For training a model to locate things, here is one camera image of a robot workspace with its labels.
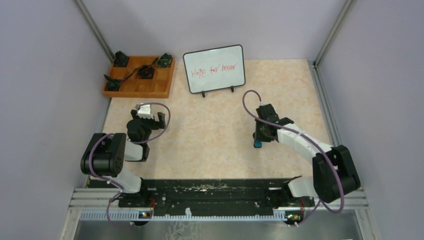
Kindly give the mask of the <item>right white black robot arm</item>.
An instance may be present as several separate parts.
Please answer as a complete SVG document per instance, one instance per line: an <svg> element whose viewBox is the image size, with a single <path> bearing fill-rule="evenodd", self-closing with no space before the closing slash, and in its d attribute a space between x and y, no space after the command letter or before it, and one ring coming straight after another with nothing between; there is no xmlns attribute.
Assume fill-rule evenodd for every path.
<svg viewBox="0 0 424 240"><path fill-rule="evenodd" d="M305 133L289 118L276 123L255 119L255 142L276 141L309 162L311 176L300 176L288 182L281 199L287 206L295 206L301 197L319 198L325 203L341 199L361 187L353 158L344 145L332 146Z"/></svg>

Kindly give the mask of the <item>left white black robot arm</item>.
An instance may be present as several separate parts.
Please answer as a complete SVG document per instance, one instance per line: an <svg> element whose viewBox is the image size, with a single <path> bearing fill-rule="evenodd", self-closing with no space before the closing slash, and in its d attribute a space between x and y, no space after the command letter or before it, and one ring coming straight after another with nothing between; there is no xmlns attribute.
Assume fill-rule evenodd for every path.
<svg viewBox="0 0 424 240"><path fill-rule="evenodd" d="M106 181L120 191L120 197L130 197L132 203L144 207L150 193L144 180L131 173L124 162L146 162L150 147L147 140L152 131L166 128L166 114L153 116L144 110L132 110L132 119L126 124L127 133L95 133L84 151L80 170L85 175Z"/></svg>

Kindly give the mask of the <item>blue whiteboard eraser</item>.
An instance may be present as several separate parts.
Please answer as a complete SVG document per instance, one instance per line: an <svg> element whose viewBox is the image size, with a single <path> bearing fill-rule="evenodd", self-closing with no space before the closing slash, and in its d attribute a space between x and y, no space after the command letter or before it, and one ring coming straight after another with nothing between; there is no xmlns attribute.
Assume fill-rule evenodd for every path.
<svg viewBox="0 0 424 240"><path fill-rule="evenodd" d="M262 146L263 146L262 142L260 142L260 141L254 141L254 143L253 143L254 148L261 148Z"/></svg>

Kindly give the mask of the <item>white whiteboard with black frame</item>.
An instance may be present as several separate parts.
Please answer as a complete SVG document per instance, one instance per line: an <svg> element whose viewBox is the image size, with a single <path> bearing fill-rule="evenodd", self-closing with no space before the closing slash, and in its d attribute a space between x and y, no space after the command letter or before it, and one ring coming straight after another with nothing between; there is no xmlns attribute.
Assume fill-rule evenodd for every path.
<svg viewBox="0 0 424 240"><path fill-rule="evenodd" d="M244 49L240 44L187 52L183 63L191 94L246 84Z"/></svg>

